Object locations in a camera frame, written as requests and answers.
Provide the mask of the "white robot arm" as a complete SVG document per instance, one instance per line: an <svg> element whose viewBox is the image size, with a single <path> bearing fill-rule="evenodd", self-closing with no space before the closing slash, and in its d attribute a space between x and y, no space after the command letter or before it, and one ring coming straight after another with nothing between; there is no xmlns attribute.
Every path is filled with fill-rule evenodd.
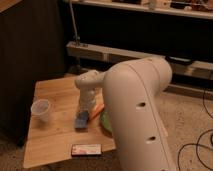
<svg viewBox="0 0 213 171"><path fill-rule="evenodd" d="M95 107L102 89L112 136L123 171L176 171L155 97L171 82L172 69L162 57L120 62L106 72L76 77L82 111Z"/></svg>

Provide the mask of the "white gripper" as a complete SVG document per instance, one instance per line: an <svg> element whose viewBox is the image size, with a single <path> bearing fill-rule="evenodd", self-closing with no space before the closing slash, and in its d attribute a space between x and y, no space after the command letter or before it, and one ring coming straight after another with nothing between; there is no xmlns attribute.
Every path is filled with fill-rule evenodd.
<svg viewBox="0 0 213 171"><path fill-rule="evenodd" d="M91 113L96 105L95 96L96 93L94 89L81 89L79 98L79 111L88 111Z"/></svg>

